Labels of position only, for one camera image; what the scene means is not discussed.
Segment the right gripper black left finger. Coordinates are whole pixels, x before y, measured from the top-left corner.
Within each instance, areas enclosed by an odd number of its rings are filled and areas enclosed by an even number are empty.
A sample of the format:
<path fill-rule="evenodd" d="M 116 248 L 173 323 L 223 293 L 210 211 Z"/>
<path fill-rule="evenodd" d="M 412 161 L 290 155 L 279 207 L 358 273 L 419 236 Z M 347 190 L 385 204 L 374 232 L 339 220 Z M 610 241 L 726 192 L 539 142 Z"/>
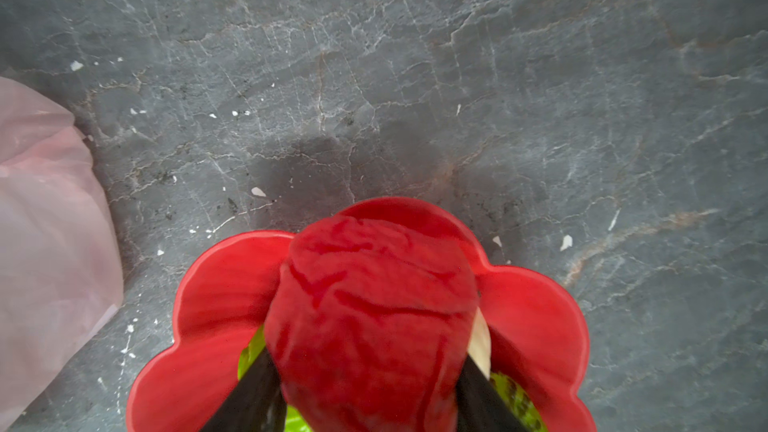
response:
<path fill-rule="evenodd" d="M 272 357 L 263 349 L 201 432 L 283 432 L 287 403 Z"/>

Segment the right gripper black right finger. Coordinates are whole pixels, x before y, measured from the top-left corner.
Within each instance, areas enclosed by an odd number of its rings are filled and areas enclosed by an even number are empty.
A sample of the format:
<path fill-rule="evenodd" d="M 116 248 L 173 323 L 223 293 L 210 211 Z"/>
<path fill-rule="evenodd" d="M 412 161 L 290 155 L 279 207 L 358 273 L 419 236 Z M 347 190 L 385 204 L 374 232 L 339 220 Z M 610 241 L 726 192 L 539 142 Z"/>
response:
<path fill-rule="evenodd" d="M 467 356 L 456 383 L 457 432 L 524 432 L 474 360 Z"/>

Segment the green fake kiwi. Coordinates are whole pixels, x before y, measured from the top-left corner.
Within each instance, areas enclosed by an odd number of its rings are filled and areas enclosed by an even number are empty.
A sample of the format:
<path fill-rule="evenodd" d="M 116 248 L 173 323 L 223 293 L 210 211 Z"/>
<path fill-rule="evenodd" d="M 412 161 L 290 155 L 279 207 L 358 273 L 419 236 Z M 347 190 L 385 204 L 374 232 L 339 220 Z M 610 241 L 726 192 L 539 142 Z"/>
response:
<path fill-rule="evenodd" d="M 265 349 L 264 327 L 261 326 L 250 339 L 248 345 L 241 351 L 237 364 L 237 380 L 240 381 L 248 369 Z M 301 416 L 300 412 L 288 405 L 284 425 L 285 432 L 311 432 L 312 429 Z"/>

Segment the green fake lime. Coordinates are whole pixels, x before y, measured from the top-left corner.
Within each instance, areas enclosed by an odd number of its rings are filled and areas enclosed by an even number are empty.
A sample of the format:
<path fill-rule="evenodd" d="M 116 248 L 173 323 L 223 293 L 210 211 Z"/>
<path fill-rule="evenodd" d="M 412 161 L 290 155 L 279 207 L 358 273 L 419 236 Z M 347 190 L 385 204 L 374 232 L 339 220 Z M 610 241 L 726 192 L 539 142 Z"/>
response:
<path fill-rule="evenodd" d="M 528 432 L 548 432 L 544 420 L 525 390 L 509 376 L 492 372 L 490 382 L 512 415 Z"/>

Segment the cream fake fruit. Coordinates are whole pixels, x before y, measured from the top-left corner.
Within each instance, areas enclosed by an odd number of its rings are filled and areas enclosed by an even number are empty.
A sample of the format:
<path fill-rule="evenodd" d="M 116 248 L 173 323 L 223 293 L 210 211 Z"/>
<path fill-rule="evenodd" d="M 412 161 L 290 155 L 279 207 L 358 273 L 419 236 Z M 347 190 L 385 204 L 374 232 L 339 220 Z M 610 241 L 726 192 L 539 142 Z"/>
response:
<path fill-rule="evenodd" d="M 488 324 L 477 308 L 467 353 L 484 377 L 489 380 L 491 374 L 491 336 Z"/>

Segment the red flower-shaped bowl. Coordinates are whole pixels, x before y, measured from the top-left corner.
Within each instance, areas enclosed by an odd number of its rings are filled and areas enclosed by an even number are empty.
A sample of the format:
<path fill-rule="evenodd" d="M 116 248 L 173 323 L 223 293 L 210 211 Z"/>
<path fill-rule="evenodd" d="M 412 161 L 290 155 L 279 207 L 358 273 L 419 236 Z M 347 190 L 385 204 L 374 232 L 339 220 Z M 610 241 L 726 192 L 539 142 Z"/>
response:
<path fill-rule="evenodd" d="M 589 359 L 588 328 L 561 285 L 529 269 L 493 265 L 466 225 L 422 200 L 371 199 L 337 215 L 387 221 L 458 245 L 490 330 L 491 373 L 505 374 L 525 390 L 548 431 L 595 429 L 578 395 Z M 130 392 L 129 430 L 200 431 L 214 415 L 239 382 L 241 351 L 261 326 L 265 337 L 280 270 L 299 233 L 242 233 L 193 263 L 175 299 L 173 345 L 146 365 Z"/>

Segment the red fake apple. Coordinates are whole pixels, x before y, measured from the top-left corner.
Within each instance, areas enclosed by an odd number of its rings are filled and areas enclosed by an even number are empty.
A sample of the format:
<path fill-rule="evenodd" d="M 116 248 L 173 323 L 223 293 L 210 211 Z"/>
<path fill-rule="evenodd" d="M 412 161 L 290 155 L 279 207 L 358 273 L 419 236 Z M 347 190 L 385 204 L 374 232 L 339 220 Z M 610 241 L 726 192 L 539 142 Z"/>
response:
<path fill-rule="evenodd" d="M 478 302 L 458 245 L 337 215 L 292 239 L 266 345 L 316 431 L 452 431 Z"/>

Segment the pink plastic bag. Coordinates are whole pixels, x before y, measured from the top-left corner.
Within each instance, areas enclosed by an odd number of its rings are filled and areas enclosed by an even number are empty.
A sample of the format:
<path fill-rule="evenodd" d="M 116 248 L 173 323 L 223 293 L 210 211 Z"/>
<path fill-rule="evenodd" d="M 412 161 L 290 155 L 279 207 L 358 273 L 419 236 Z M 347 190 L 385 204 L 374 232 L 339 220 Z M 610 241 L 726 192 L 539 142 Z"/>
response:
<path fill-rule="evenodd" d="M 1 81 L 1 428 L 115 315 L 123 270 L 73 114 Z"/>

